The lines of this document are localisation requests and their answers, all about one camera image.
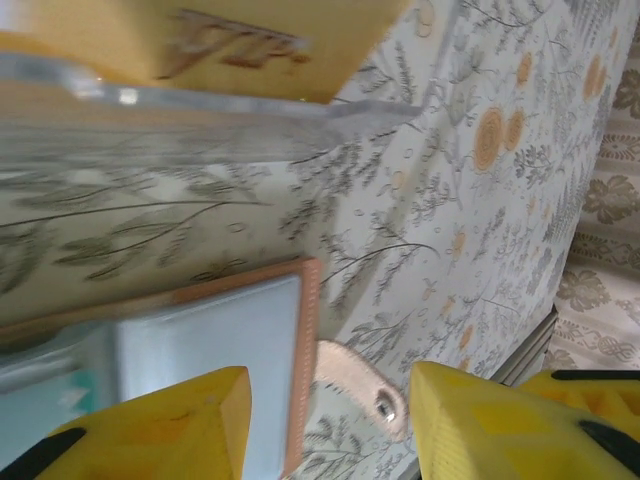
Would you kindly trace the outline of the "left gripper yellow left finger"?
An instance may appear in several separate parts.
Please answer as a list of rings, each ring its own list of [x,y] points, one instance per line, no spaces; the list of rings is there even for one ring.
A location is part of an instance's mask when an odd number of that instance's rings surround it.
[[[239,479],[248,370],[225,367],[59,427],[28,452],[31,479]]]

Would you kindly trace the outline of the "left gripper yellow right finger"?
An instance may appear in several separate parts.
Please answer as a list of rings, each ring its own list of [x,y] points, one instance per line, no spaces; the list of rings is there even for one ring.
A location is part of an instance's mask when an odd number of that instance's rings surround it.
[[[553,370],[517,387],[434,362],[410,374],[424,479],[636,479],[639,373]]]

